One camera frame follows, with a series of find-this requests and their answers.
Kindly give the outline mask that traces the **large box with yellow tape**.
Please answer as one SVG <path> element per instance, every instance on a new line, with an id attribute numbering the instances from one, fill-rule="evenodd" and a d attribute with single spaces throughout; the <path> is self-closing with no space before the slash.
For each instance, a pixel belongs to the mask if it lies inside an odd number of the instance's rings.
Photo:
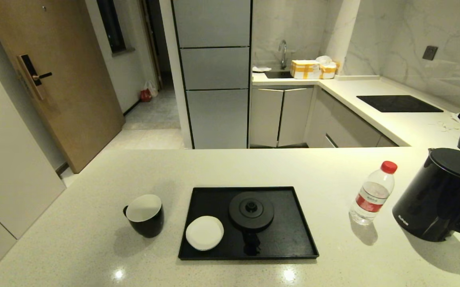
<path id="1" fill-rule="evenodd" d="M 292 60 L 290 74 L 294 79 L 319 79 L 320 63 L 316 60 Z"/>

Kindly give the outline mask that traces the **tall grey cabinet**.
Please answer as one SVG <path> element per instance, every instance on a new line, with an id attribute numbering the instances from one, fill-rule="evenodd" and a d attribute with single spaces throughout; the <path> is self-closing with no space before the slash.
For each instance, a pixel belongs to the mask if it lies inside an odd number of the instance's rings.
<path id="1" fill-rule="evenodd" d="M 246 149 L 253 0 L 171 0 L 195 149 Z"/>

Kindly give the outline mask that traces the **small box with yellow tape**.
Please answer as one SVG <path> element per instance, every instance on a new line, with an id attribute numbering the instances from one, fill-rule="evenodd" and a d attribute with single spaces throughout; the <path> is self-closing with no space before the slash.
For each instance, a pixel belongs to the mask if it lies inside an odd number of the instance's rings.
<path id="1" fill-rule="evenodd" d="M 338 62 L 321 63 L 319 79 L 333 79 L 338 72 L 340 64 Z"/>

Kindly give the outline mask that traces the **black induction cooktop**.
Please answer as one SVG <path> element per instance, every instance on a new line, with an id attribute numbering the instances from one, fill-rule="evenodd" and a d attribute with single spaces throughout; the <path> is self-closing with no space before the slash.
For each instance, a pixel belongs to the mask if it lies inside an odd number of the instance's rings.
<path id="1" fill-rule="evenodd" d="M 443 110 L 409 95 L 357 96 L 357 98 L 383 113 L 443 112 Z"/>

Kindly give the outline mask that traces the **grey counter drawer cabinet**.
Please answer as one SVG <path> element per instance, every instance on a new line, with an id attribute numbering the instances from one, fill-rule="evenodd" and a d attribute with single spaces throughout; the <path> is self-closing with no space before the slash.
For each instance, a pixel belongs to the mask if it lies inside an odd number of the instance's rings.
<path id="1" fill-rule="evenodd" d="M 321 88 L 317 89 L 305 141 L 310 148 L 397 146 Z"/>

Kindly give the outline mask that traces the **brown wooden door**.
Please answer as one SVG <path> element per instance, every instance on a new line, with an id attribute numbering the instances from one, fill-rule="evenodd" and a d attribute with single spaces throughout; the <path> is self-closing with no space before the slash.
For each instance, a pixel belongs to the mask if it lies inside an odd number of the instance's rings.
<path id="1" fill-rule="evenodd" d="M 122 130 L 124 117 L 85 0 L 0 0 L 0 42 L 32 103 L 78 174 Z M 28 54 L 47 96 L 18 63 Z"/>

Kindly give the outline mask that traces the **grey sink base cabinet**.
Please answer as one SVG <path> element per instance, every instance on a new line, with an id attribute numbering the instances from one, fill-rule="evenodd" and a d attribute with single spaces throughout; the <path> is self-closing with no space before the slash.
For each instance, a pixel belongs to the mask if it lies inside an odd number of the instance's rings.
<path id="1" fill-rule="evenodd" d="M 311 86 L 256 87 L 251 92 L 250 147 L 305 145 L 314 88 Z"/>

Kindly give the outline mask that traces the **white side cabinet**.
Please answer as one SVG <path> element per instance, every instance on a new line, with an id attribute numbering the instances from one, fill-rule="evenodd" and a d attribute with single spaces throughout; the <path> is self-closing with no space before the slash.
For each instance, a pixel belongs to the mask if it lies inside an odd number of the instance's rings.
<path id="1" fill-rule="evenodd" d="M 64 189 L 0 82 L 0 260 Z"/>

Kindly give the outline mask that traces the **black electric kettle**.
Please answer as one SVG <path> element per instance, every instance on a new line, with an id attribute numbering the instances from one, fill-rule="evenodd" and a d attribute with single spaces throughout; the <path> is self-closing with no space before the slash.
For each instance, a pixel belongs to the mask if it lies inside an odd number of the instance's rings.
<path id="1" fill-rule="evenodd" d="M 429 242 L 460 233 L 460 150 L 430 148 L 392 214 L 405 231 Z"/>

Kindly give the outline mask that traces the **black electronic door lock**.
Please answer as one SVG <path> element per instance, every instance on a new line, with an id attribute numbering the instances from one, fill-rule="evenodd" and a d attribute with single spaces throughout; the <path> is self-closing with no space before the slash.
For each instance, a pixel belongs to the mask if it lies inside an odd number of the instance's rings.
<path id="1" fill-rule="evenodd" d="M 43 101 L 47 96 L 43 80 L 47 77 L 52 76 L 53 73 L 47 72 L 39 75 L 39 73 L 37 73 L 35 67 L 33 66 L 31 58 L 28 54 L 18 55 L 18 63 L 24 70 L 27 79 L 31 82 L 32 89 L 36 93 L 36 97 L 38 98 L 38 100 Z"/>

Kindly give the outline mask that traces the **chrome sink faucet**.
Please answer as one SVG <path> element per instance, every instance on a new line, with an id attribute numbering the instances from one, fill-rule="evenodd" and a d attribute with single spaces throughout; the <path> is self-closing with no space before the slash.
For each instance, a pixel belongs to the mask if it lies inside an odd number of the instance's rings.
<path id="1" fill-rule="evenodd" d="M 280 60 L 280 68 L 282 70 L 285 70 L 287 67 L 287 61 L 286 61 L 286 49 L 287 49 L 287 43 L 286 40 L 281 40 L 278 51 L 281 53 L 281 60 Z"/>

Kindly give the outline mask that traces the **black round kettle base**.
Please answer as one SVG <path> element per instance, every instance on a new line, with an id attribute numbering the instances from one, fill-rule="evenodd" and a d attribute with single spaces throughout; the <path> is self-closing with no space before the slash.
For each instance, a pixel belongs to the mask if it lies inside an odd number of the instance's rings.
<path id="1" fill-rule="evenodd" d="M 228 213 L 230 220 L 237 227 L 246 230 L 261 230 L 273 222 L 275 208 L 264 193 L 246 191 L 231 199 Z"/>

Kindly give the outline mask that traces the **black rectangular tray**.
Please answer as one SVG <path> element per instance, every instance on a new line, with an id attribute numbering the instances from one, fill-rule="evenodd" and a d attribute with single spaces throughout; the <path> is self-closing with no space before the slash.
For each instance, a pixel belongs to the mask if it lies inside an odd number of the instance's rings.
<path id="1" fill-rule="evenodd" d="M 241 229 L 230 220 L 231 199 L 246 191 L 264 193 L 274 205 L 274 220 L 265 229 Z M 221 242 L 211 250 L 198 251 L 184 236 L 181 260 L 315 259 L 316 244 L 305 220 L 294 187 L 196 187 L 193 189 L 186 225 L 201 216 L 218 218 L 224 227 Z"/>

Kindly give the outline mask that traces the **dark window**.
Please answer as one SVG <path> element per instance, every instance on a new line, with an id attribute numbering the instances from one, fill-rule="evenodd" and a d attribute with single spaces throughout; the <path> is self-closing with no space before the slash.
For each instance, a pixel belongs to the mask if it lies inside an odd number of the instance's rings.
<path id="1" fill-rule="evenodd" d="M 96 0 L 99 8 L 105 33 L 113 54 L 126 50 L 120 22 L 114 0 Z"/>

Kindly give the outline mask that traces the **clear plastic water bottle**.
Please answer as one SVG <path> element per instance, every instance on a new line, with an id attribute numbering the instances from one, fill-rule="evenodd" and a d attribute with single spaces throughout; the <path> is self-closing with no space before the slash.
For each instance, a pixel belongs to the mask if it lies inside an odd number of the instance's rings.
<path id="1" fill-rule="evenodd" d="M 360 225 L 370 225 L 395 187 L 394 174 L 398 166 L 392 161 L 384 161 L 363 182 L 351 205 L 350 218 Z"/>

